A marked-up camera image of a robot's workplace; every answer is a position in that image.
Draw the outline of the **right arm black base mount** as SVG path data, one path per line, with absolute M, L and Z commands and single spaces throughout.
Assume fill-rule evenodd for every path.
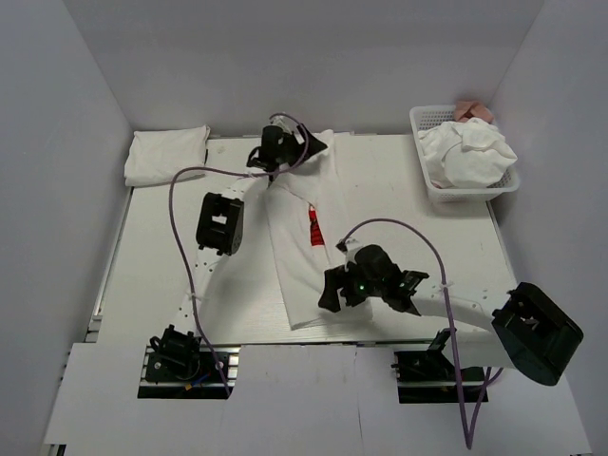
M 399 350 L 391 364 L 402 405 L 457 404 L 455 369 L 444 350 L 449 329 L 437 333 L 424 350 Z

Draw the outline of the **white Coca-Cola print t-shirt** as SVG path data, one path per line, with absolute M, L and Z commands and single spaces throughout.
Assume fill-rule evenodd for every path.
M 327 148 L 278 176 L 264 194 L 275 268 L 293 330 L 372 319 L 369 304 L 337 313 L 318 306 L 324 272 L 344 263 L 336 243 L 352 227 L 336 166 L 343 133 L 314 135 Z

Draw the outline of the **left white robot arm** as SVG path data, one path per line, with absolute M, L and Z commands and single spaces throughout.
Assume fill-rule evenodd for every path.
M 203 302 L 213 277 L 237 253 L 243 241 L 244 195 L 258 181 L 271 184 L 279 176 L 293 176 L 296 171 L 329 150 L 333 142 L 334 132 L 331 130 L 314 134 L 302 123 L 297 123 L 294 130 L 279 123 L 271 123 L 263 127 L 260 143 L 247 156 L 243 172 L 192 165 L 178 170 L 172 176 L 168 190 L 169 222 L 187 277 L 184 303 L 173 320 L 173 326 L 176 332 L 192 337 L 197 348 L 205 347 L 210 351 L 215 349 L 203 329 Z M 174 194 L 181 177 L 194 172 L 229 176 L 233 181 L 221 192 L 210 192 L 203 197 L 195 232 L 197 257 L 192 263 L 187 258 L 177 228 Z

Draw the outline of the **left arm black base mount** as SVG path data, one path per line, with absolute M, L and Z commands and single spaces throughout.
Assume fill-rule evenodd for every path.
M 193 332 L 170 325 L 146 346 L 137 397 L 225 400 L 236 383 L 239 351 L 209 350 Z

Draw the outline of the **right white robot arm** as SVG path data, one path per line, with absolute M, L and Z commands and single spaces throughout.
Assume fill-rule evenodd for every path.
M 425 272 L 400 269 L 375 244 L 349 250 L 344 264 L 325 271 L 318 306 L 336 314 L 372 297 L 398 313 L 451 317 L 476 328 L 435 337 L 428 364 L 443 379 L 489 366 L 554 386 L 583 340 L 579 325 L 532 283 L 497 294 L 444 285 Z

